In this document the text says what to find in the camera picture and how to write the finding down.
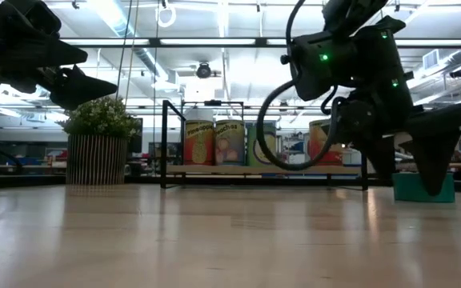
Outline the peaches label can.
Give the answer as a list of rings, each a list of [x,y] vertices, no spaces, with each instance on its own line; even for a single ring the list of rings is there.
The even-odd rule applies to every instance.
[[[215,124],[215,163],[218,166],[243,166],[245,126],[239,120],[220,120]]]

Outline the black aluminium table frame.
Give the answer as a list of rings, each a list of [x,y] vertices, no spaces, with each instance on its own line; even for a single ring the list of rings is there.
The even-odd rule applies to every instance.
[[[64,175],[0,175],[0,188],[16,188],[24,186],[52,186],[64,185]],[[363,181],[361,178],[338,179],[335,176],[325,178],[161,178],[126,176],[126,184],[166,184],[170,186],[183,185],[232,185],[232,186],[359,186],[361,188],[372,186],[392,186],[391,180],[380,180],[368,178]]]

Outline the short teal can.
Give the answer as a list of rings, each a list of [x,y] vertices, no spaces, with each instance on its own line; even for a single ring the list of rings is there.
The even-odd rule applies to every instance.
[[[439,195],[430,196],[423,186],[419,173],[397,173],[392,175],[394,198],[405,202],[454,203],[455,182],[452,174],[447,174]]]

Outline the pineapple label can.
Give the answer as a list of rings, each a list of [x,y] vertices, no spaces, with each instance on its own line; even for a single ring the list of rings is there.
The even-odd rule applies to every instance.
[[[214,123],[188,120],[185,124],[184,165],[214,165]]]

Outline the potted green plant striped pot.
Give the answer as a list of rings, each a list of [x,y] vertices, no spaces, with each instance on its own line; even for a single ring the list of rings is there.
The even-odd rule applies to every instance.
[[[124,183],[127,148],[138,135],[140,120],[121,98],[103,97],[66,112],[58,124],[67,134],[66,183]]]

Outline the black overhead rig bar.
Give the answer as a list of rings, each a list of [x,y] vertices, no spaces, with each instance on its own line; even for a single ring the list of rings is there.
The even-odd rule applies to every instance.
[[[62,41],[79,48],[280,48],[286,46],[283,38],[62,38]],[[395,43],[401,49],[461,49],[461,38],[396,38]]]

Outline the green pear label can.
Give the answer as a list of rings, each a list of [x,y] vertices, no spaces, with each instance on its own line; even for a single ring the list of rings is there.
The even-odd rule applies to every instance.
[[[255,122],[248,122],[247,128],[247,165],[248,166],[270,166],[271,162],[264,156],[264,153],[257,141],[257,125]],[[276,127],[273,122],[264,122],[264,138],[268,149],[272,154],[276,152]]]

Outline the wooden shelf black metal legs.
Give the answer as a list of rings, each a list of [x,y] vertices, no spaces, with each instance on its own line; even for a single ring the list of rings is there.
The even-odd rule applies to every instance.
[[[357,174],[363,176],[367,174],[367,165],[362,160],[358,166],[312,166],[305,170],[289,171],[277,166],[172,166],[167,164],[166,140],[168,127],[168,112],[173,111],[181,119],[181,128],[185,126],[186,118],[169,100],[162,101],[162,129],[161,129],[161,157],[159,168],[159,183],[162,189],[166,189],[167,174],[326,174],[327,181],[331,180],[330,174]]]

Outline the corn label can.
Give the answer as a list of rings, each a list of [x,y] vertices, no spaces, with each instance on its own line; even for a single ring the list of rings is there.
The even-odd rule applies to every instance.
[[[327,141],[327,133],[323,130],[323,121],[312,121],[309,124],[308,154],[310,159],[317,156]],[[339,143],[332,144],[316,166],[341,166],[343,164],[343,148]]]

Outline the white air vent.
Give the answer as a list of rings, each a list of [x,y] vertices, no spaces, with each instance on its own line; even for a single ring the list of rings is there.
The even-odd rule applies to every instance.
[[[439,64],[439,50],[435,49],[426,53],[423,57],[423,68],[428,70]]]

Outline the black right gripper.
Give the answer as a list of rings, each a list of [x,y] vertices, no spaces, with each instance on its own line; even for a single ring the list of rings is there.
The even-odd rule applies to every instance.
[[[405,131],[411,140],[402,147],[413,155],[426,192],[440,194],[461,136],[461,103],[412,114],[409,91],[352,93],[348,98],[335,98],[334,111],[336,139],[357,140],[352,146],[361,153],[362,185],[371,184],[368,163],[374,168],[376,183],[392,184],[394,137],[381,137]]]

